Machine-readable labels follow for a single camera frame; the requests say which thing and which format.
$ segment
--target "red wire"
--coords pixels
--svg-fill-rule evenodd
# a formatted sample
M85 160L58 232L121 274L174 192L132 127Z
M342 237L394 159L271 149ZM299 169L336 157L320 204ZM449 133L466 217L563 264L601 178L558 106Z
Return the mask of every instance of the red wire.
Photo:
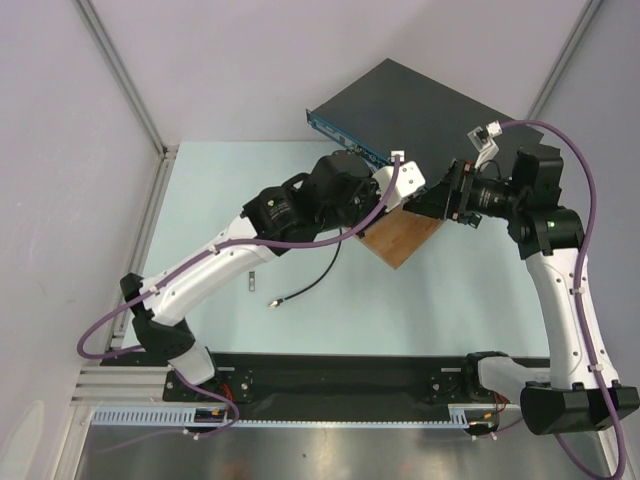
M227 394L227 398L233 402L233 394L231 393L229 385L225 383L224 385L222 385L222 389L224 390L224 393Z
M499 404L502 404L502 408L500 410L496 410L496 414L502 413L506 410L507 404L509 403L506 398L504 398L499 393L494 393L493 398L496 401L496 408L498 408Z

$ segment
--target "white wall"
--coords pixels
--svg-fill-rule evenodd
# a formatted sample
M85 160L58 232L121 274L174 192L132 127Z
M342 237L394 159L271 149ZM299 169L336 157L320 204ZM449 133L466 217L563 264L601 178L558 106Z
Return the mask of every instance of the white wall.
M76 340L113 306L158 158L72 2L1 9L0 449L42 399L29 476L42 480L83 363Z
M598 188L591 286L605 344L623 383L640 388L640 3L606 2L542 119L589 160ZM565 154L565 205L588 214L577 161ZM640 412L625 421L640 453Z
M161 135L313 140L315 108L386 57L525 115L585 0L94 0Z

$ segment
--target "black box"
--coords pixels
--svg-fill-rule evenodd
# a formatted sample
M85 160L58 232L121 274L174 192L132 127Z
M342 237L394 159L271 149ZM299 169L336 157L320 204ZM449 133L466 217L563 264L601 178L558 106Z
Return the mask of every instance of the black box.
M454 158L475 161L478 152L467 133L496 120L511 118L390 59L307 111L313 128L376 168L389 164L392 150L404 150L427 187L444 176ZM521 145L541 138L525 127L497 137L495 160L502 171L511 171Z

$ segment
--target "cable clip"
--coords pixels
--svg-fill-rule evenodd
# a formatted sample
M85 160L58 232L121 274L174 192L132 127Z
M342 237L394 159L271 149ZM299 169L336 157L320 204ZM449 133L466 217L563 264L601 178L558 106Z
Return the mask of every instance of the cable clip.
M391 158L394 162L398 160L400 163L404 163L404 150L391 150Z
M502 127L500 126L500 122L498 121L488 124L486 130L491 138L502 135Z

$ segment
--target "metal floor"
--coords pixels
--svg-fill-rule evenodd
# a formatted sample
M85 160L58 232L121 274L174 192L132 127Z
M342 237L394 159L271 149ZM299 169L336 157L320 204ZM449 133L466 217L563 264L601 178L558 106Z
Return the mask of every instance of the metal floor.
M524 425L497 441L475 442L462 430L238 427L198 442L178 431L99 453L151 431L92 427L76 480L585 478L553 437L535 437ZM570 439L580 457L604 474L595 437Z

